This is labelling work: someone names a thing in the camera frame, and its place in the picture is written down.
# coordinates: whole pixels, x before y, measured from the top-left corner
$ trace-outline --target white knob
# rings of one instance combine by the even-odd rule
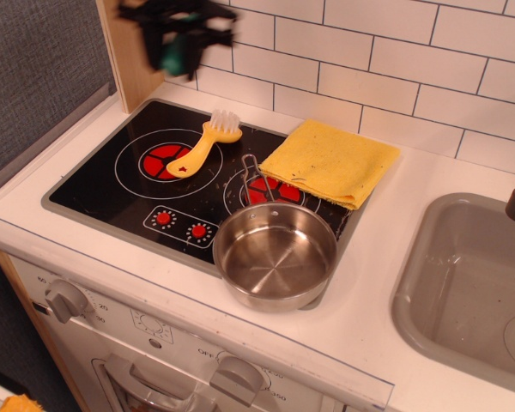
[[[221,360],[209,381],[211,387],[248,407],[251,406],[263,384],[264,377],[255,367],[233,356]]]
[[[73,316],[80,316],[88,305],[88,298],[76,286],[60,279],[53,281],[45,291],[45,301],[62,324]]]

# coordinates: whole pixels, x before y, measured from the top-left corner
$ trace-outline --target white bristles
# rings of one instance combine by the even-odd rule
[[[239,123],[240,118],[236,114],[225,110],[214,110],[210,119],[212,128],[227,133],[234,133],[239,128]]]

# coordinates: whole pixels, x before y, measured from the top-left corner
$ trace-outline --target stainless steel bowl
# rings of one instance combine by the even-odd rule
[[[330,226],[311,210],[269,202],[227,218],[213,252],[239,302],[263,312],[285,312],[320,295],[335,267],[337,244]]]

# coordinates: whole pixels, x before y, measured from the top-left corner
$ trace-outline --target gray sink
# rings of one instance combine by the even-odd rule
[[[469,193],[427,209],[392,315],[418,352],[515,391],[515,222]]]

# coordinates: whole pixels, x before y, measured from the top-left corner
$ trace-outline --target black cooktop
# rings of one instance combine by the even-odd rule
[[[219,226],[247,205],[242,155],[262,162],[285,136],[242,125],[238,142],[215,144],[199,172],[174,178],[166,164],[191,150],[209,116],[151,100],[52,188],[44,207],[184,263],[213,264]],[[339,239],[350,210],[269,182],[277,201],[317,212]],[[267,201],[263,179],[248,183],[253,203]]]

